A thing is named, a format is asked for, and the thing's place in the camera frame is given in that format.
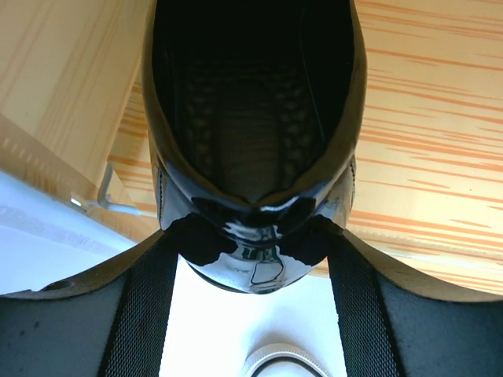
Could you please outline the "green sneaker upper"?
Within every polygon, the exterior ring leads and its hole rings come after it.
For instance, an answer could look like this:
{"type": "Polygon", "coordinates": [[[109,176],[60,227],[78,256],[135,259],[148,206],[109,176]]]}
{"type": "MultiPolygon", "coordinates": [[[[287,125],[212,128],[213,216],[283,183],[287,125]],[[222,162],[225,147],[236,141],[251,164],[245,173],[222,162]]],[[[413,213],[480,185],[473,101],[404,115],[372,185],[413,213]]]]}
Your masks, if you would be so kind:
{"type": "Polygon", "coordinates": [[[329,377],[331,374],[310,354],[286,343],[273,343],[252,352],[245,360],[240,376],[329,377]]]}

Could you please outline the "black patent shoe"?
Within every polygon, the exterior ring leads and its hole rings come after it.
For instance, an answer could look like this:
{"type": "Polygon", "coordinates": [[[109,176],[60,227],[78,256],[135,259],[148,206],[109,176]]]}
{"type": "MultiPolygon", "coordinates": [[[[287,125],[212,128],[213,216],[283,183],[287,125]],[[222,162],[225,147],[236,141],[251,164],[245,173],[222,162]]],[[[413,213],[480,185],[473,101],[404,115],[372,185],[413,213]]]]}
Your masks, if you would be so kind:
{"type": "Polygon", "coordinates": [[[160,227],[208,283],[269,294],[354,201],[367,61],[352,1],[154,1],[142,88],[160,227]]]}

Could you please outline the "white translucent cabinet door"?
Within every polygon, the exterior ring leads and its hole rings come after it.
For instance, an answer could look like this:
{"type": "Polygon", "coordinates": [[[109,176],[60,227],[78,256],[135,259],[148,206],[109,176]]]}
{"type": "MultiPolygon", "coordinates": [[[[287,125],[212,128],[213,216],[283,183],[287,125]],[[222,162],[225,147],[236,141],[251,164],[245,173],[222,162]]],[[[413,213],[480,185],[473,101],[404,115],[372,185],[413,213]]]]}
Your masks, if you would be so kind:
{"type": "Polygon", "coordinates": [[[39,291],[115,257],[130,239],[58,199],[1,172],[1,293],[39,291]]]}

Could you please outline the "wooden two-shelf shoe cabinet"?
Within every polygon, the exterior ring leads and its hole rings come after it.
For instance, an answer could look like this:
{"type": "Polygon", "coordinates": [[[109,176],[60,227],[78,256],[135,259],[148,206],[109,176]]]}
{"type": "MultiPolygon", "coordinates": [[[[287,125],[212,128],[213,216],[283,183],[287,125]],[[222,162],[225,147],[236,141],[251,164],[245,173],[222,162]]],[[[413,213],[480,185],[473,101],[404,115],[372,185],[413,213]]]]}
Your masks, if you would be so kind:
{"type": "MultiPolygon", "coordinates": [[[[360,1],[368,54],[350,230],[502,291],[502,4],[360,1]]],[[[139,70],[147,1],[1,4],[1,172],[130,239],[155,199],[139,70]]]]}

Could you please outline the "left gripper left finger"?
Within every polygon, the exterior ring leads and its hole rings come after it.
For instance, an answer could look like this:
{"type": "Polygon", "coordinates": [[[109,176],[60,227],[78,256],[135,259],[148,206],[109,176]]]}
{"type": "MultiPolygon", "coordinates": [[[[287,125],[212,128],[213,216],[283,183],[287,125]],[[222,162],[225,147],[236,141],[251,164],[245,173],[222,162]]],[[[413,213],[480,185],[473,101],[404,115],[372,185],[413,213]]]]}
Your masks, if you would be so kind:
{"type": "Polygon", "coordinates": [[[40,291],[1,297],[3,376],[157,376],[178,254],[158,231],[40,291]]]}

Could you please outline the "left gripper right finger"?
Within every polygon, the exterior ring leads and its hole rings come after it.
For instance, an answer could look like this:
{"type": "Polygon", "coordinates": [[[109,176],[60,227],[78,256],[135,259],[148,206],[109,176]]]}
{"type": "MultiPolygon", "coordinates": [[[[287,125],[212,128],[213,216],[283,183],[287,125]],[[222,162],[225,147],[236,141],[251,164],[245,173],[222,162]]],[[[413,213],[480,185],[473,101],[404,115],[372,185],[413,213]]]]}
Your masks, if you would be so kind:
{"type": "Polygon", "coordinates": [[[422,273],[317,217],[349,376],[500,376],[502,297],[422,273]]]}

